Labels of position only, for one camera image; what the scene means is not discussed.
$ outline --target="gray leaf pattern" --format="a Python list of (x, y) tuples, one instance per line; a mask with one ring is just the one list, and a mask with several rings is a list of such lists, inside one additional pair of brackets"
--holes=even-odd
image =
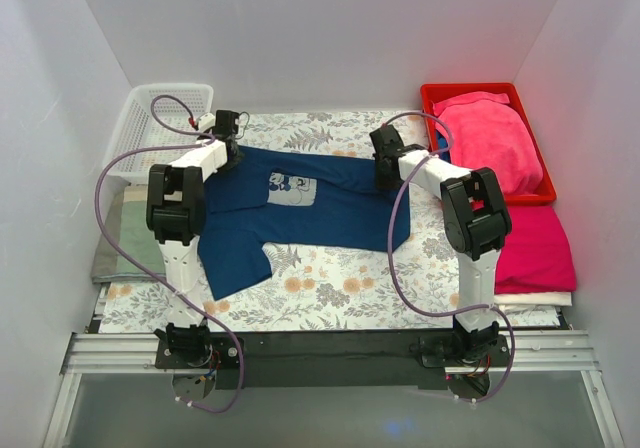
[[(371, 159), (369, 132), (397, 112), (252, 115), (241, 143), (277, 151)], [(406, 144), (427, 144), (420, 118), (394, 122)], [(440, 202), (411, 186), (411, 237), (395, 251), (408, 299), (427, 311), (455, 307), (458, 262), (446, 241)], [(207, 312), (236, 331), (297, 331), (449, 327), (450, 318), (409, 310), (390, 283), (386, 254), (337, 247), (269, 243), (273, 277), (213, 300), (200, 268), (197, 289)], [(149, 333), (167, 323), (179, 300), (155, 283), (112, 283), (102, 333)], [(509, 315), (515, 325), (557, 326), (555, 308), (533, 306)], [(212, 331), (220, 328), (209, 323)]]

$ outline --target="red plastic bin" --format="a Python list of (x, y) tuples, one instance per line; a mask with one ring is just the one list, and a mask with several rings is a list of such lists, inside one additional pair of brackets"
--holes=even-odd
[[(511, 83), (460, 83), (460, 84), (436, 84), (436, 85), (422, 85), (420, 93), (422, 94), (422, 104), (424, 111), (433, 115), (433, 104), (440, 101), (447, 100), (454, 96), (464, 95), (465, 93), (472, 93), (474, 91), (486, 91), (489, 93), (506, 93), (509, 95), (509, 106), (514, 109), (522, 118), (524, 125), (529, 130), (531, 141), (536, 149), (540, 166), (542, 166), (542, 181), (536, 189), (534, 194), (531, 195), (505, 195), (505, 201), (508, 205), (547, 205), (552, 203), (556, 199), (556, 190), (551, 183), (551, 177), (547, 171), (547, 167), (542, 159), (542, 154), (538, 148), (533, 131), (527, 120), (527, 115), (524, 112), (520, 97), (516, 91), (516, 87)], [(436, 139), (436, 126), (432, 120), (427, 120), (427, 134), (429, 135), (430, 146), (438, 146)]]

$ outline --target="blue shirt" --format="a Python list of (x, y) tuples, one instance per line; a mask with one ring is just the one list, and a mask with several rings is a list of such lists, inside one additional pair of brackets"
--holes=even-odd
[[(387, 250), (397, 192), (375, 186), (373, 160), (243, 147), (242, 162), (205, 183), (198, 254), (216, 299), (271, 277), (265, 243)], [(405, 194), (394, 250), (410, 232)]]

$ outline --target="folded red cloth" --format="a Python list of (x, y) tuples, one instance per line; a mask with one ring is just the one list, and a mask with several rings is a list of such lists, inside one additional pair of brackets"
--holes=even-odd
[(496, 294), (575, 291), (569, 241), (551, 206), (510, 206), (513, 231), (498, 259)]
[(508, 104), (504, 93), (476, 91), (436, 103), (433, 111), (453, 133), (451, 163), (472, 170), (488, 166), (504, 194), (531, 194), (542, 166), (527, 127)]

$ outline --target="white plastic basket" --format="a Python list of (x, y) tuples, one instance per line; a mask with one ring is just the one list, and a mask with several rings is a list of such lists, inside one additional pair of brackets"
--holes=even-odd
[[(103, 166), (116, 156), (136, 148), (189, 145), (195, 142), (195, 137), (169, 131), (151, 117), (151, 100), (158, 95), (173, 95), (180, 98), (191, 108), (193, 116), (198, 118), (211, 110), (213, 88), (195, 83), (156, 83), (141, 85), (131, 90), (109, 142)], [(158, 101), (156, 113), (170, 126), (187, 131), (192, 130), (188, 122), (189, 115), (174, 101)], [(140, 153), (116, 164), (109, 174), (120, 176), (133, 184), (146, 185), (149, 179), (149, 168), (153, 164), (169, 163), (183, 153), (184, 150)]]

